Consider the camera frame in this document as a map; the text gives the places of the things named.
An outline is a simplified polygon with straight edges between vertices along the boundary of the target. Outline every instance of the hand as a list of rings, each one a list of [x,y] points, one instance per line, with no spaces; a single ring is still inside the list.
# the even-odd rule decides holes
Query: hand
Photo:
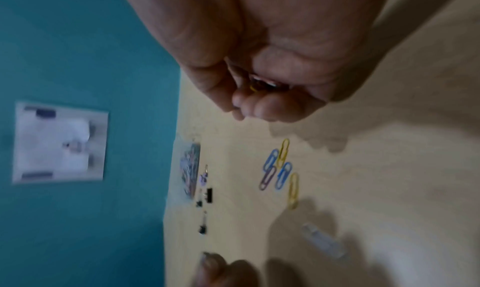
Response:
[[[246,261],[230,265],[218,254],[204,253],[192,287],[258,287],[257,271]]]
[[[128,0],[197,88],[233,116],[294,122],[335,94],[385,0]],[[249,74],[289,85],[253,92]]]

